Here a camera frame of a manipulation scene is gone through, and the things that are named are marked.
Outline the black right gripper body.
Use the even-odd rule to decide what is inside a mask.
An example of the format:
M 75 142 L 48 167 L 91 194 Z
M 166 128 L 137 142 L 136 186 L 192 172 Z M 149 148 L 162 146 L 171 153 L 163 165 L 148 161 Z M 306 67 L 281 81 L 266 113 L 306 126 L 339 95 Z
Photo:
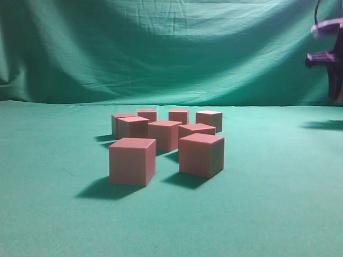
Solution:
M 338 30 L 338 35 L 332 51 L 307 54 L 305 65 L 309 68 L 321 65 L 342 68 L 342 29 Z

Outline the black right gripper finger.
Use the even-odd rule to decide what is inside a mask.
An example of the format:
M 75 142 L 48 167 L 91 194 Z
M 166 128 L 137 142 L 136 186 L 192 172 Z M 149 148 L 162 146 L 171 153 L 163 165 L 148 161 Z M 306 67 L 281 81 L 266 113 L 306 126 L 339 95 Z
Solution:
M 342 91 L 342 69 L 329 66 L 327 67 L 329 79 L 329 98 L 337 100 Z

